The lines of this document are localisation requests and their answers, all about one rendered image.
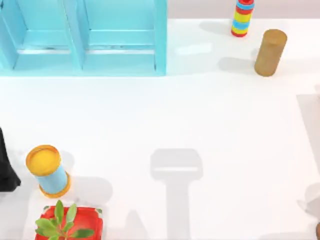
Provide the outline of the light blue rack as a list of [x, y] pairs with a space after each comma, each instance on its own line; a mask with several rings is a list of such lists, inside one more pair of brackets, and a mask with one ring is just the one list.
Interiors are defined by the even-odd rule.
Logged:
[[168, 0], [0, 0], [0, 76], [164, 76]]

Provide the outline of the blue and yellow can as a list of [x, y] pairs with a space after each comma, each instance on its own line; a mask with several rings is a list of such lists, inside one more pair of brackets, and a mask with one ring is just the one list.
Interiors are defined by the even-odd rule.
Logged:
[[57, 199], [70, 189], [71, 177], [65, 171], [61, 155], [54, 146], [45, 144], [34, 147], [27, 154], [25, 163], [46, 197]]

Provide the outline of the red plant pot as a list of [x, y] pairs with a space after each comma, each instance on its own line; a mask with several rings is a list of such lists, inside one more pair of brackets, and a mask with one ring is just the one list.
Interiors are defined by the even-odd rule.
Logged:
[[[64, 207], [64, 218], [61, 223], [61, 228], [65, 227], [66, 215], [69, 207]], [[48, 206], [44, 208], [44, 212], [40, 218], [53, 220], [55, 219], [55, 206]], [[73, 227], [69, 229], [68, 237], [66, 240], [102, 240], [103, 235], [103, 219], [100, 217], [99, 211], [96, 211], [93, 207], [77, 207], [75, 219], [73, 221]], [[94, 231], [92, 236], [85, 238], [70, 237], [79, 229], [91, 229]], [[49, 240], [49, 236], [42, 236], [39, 233], [35, 234], [34, 240]]]

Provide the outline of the brown cylinder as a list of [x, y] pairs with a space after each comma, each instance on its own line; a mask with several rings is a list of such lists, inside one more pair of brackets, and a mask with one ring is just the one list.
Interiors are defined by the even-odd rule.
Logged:
[[286, 33], [279, 29], [268, 29], [264, 32], [254, 64], [258, 75], [270, 77], [275, 74], [287, 39]]

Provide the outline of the stack of coloured rings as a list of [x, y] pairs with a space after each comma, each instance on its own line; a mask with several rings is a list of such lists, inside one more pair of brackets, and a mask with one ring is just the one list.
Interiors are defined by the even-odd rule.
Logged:
[[244, 37], [248, 33], [255, 0], [236, 0], [231, 33], [235, 37]]

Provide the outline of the green plant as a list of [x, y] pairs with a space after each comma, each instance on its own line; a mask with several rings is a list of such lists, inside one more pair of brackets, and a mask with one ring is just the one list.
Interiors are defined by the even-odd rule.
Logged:
[[61, 200], [53, 208], [53, 217], [40, 217], [35, 221], [35, 233], [47, 240], [82, 240], [95, 235], [95, 230], [88, 227], [76, 226], [78, 206], [70, 205], [65, 211]]

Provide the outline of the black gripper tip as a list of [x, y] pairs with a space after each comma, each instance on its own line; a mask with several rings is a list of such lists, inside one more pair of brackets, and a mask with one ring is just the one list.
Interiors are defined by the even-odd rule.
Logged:
[[0, 128], [0, 193], [13, 192], [21, 185], [21, 180], [8, 158], [3, 131]]

